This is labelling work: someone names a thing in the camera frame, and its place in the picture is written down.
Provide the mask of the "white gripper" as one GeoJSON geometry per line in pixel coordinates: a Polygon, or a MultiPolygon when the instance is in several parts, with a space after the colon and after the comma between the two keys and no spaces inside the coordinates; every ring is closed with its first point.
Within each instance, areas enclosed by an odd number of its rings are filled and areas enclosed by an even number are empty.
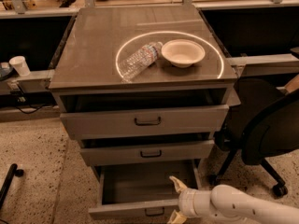
{"type": "Polygon", "coordinates": [[[180,193],[178,197],[180,211],[174,210],[167,224],[184,224],[187,217],[210,217],[213,214],[214,207],[209,190],[187,188],[181,180],[173,175],[169,179],[173,182],[176,192],[180,193]]]}

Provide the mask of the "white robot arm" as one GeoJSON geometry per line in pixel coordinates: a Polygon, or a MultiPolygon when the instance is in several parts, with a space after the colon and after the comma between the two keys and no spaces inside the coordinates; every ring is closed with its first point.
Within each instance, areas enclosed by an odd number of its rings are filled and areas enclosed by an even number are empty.
{"type": "Polygon", "coordinates": [[[188,188],[174,176],[178,208],[167,224],[183,224],[188,218],[210,217],[221,223],[235,224],[245,218],[260,224],[299,224],[299,209],[280,203],[258,199],[228,185],[218,185],[212,190],[188,188]]]}

